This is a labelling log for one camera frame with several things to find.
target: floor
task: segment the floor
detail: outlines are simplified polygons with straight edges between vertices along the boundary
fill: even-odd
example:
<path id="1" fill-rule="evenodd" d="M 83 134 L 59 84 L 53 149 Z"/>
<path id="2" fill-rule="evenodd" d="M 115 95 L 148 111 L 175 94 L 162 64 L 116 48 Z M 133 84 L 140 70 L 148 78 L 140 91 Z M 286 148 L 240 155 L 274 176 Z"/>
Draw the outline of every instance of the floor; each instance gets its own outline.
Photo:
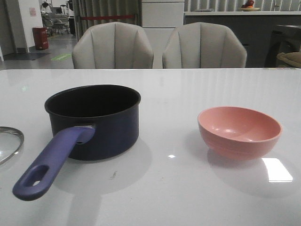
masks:
<path id="1" fill-rule="evenodd" d="M 35 53 L 45 53 L 34 60 L 20 60 L 18 56 L 4 56 L 0 60 L 0 70 L 5 69 L 72 69 L 71 52 L 77 43 L 76 36 L 70 33 L 54 34 L 48 37 L 48 49 L 35 50 Z"/>

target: saucepan handle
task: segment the saucepan handle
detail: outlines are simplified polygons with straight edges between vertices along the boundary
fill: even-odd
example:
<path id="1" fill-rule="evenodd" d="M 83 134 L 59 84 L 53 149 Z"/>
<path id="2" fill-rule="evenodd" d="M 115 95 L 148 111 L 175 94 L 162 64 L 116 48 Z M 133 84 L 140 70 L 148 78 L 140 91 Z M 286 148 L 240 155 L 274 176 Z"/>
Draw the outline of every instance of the saucepan handle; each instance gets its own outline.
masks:
<path id="1" fill-rule="evenodd" d="M 17 181 L 13 194 L 24 201 L 40 198 L 52 185 L 74 146 L 88 142 L 94 133 L 92 126 L 71 127 L 58 132 Z"/>

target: curtain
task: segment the curtain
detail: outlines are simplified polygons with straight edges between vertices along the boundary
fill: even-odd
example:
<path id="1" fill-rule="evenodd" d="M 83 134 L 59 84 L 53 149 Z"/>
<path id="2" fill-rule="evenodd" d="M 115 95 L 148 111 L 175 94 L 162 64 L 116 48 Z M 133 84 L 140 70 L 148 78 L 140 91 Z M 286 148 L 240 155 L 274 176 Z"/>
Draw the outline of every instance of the curtain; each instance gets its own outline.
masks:
<path id="1" fill-rule="evenodd" d="M 140 25 L 140 4 L 141 0 L 73 0 L 77 39 L 97 24 L 119 21 Z"/>
<path id="2" fill-rule="evenodd" d="M 215 11 L 240 11 L 247 0 L 185 0 L 185 11 L 213 8 Z M 262 11 L 300 11 L 300 0 L 254 0 Z"/>

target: navy blue saucepan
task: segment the navy blue saucepan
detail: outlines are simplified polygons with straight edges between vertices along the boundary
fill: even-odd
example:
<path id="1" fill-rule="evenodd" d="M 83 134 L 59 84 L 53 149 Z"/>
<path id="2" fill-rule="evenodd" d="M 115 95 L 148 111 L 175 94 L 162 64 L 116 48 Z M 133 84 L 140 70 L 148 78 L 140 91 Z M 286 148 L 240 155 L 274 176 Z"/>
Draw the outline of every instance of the navy blue saucepan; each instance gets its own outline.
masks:
<path id="1" fill-rule="evenodd" d="M 100 160 L 129 149 L 139 135 L 140 94 L 118 85 L 68 89 L 45 102 L 53 139 L 13 188 L 25 201 L 40 198 L 52 185 L 67 157 Z"/>

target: plate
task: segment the plate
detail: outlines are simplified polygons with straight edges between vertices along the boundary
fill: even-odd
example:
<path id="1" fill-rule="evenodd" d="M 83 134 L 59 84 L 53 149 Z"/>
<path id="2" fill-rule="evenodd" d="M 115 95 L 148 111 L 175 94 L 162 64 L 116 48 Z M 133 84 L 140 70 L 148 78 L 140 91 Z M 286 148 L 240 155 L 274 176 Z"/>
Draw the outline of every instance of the plate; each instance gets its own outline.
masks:
<path id="1" fill-rule="evenodd" d="M 18 154 L 24 141 L 21 131 L 11 127 L 0 127 L 0 165 Z"/>
<path id="2" fill-rule="evenodd" d="M 245 12 L 252 12 L 252 11 L 258 11 L 260 8 L 240 8 L 240 10 L 245 11 Z"/>

